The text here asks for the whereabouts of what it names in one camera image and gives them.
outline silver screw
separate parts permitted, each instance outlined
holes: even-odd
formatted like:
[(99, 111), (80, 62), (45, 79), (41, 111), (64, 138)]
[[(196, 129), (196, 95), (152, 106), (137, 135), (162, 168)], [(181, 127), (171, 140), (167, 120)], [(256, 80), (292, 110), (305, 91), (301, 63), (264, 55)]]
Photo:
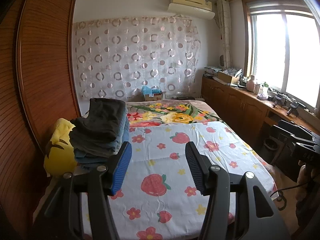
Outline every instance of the silver screw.
[(65, 174), (63, 174), (63, 178), (64, 179), (70, 179), (72, 177), (72, 173), (71, 172), (66, 172)]
[(218, 165), (212, 165), (212, 166), (210, 167), (210, 169), (211, 169), (212, 171), (220, 171), (220, 167), (219, 167)]
[(246, 174), (247, 178), (252, 179), (254, 177), (254, 174), (251, 171), (248, 171)]
[(107, 169), (107, 167), (105, 166), (105, 165), (99, 165), (98, 167), (97, 167), (97, 171), (100, 171), (100, 172), (103, 172), (103, 171), (105, 171)]

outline yellow pillow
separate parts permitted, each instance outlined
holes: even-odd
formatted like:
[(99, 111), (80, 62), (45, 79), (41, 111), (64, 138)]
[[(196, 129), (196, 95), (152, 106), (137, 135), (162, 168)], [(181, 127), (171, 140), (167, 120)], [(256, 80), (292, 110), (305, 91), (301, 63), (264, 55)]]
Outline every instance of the yellow pillow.
[(55, 123), (54, 132), (46, 147), (44, 169), (48, 177), (61, 176), (65, 172), (73, 172), (77, 166), (73, 147), (70, 144), (69, 132), (75, 127), (66, 119), (60, 118)]

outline stack of folded clothes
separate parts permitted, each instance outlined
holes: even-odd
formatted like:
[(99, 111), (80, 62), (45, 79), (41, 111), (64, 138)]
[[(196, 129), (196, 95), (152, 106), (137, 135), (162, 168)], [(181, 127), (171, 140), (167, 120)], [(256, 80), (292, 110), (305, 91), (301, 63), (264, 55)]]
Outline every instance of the stack of folded clothes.
[(69, 133), (75, 160), (84, 169), (106, 162), (124, 141), (129, 141), (127, 109), (121, 100), (91, 98), (88, 117), (70, 122), (76, 126)]

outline window frame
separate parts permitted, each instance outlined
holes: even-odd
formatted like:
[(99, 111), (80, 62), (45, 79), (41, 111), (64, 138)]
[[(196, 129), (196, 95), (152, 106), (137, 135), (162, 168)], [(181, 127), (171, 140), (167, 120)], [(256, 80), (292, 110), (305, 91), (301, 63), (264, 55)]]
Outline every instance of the window frame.
[[(247, 6), (247, 3), (253, 2), (257, 0), (242, 0), (243, 10), (244, 10), (244, 26), (245, 26), (245, 61), (244, 61), (244, 75), (249, 76), (250, 74), (254, 73), (256, 71), (256, 62), (257, 62), (257, 48), (255, 46), (257, 41), (257, 33), (256, 33), (256, 15), (251, 16), (249, 13), (249, 8)], [(284, 77), (283, 77), (283, 83), (282, 87), (278, 88), (275, 86), (270, 86), (271, 88), (274, 88), (281, 93), (287, 94), (291, 98), (297, 99), (299, 102), (304, 104), (308, 110), (312, 113), (315, 112), (315, 110), (318, 110), (318, 114), (320, 113), (320, 87), (319, 87), (319, 93), (316, 103), (316, 108), (312, 107), (311, 105), (307, 104), (303, 100), (295, 97), (294, 95), (291, 95), (286, 92), (287, 82), (288, 82), (288, 76), (289, 76), (289, 60), (290, 60), (290, 44), (289, 44), (289, 33), (288, 33), (288, 27), (287, 27), (287, 18), (286, 14), (293, 14), (293, 15), (299, 15), (304, 17), (310, 17), (315, 19), (314, 17), (305, 15), (305, 14), (299, 14), (294, 12), (273, 12), (272, 14), (281, 14), (282, 18), (285, 22), (285, 66), (284, 66)], [(316, 26), (318, 29), (319, 39), (320, 39), (320, 26), (318, 22), (316, 21)]]

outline white wall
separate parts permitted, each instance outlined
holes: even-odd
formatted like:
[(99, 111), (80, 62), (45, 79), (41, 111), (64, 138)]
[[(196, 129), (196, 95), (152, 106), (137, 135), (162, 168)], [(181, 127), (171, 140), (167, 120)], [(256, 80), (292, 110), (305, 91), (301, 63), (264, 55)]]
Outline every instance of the white wall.
[(245, 33), (244, 14), (241, 0), (229, 3), (231, 14), (231, 59), (232, 66), (244, 68)]
[[(169, 2), (170, 0), (76, 0), (73, 22), (126, 16), (172, 16), (172, 13), (167, 12)], [(201, 40), (198, 71), (196, 72), (200, 94), (203, 68), (208, 65), (219, 65), (222, 45), (220, 29), (214, 20), (192, 19), (193, 24), (197, 26)], [(88, 106), (82, 106), (81, 100), (79, 104), (81, 113), (84, 114)]]

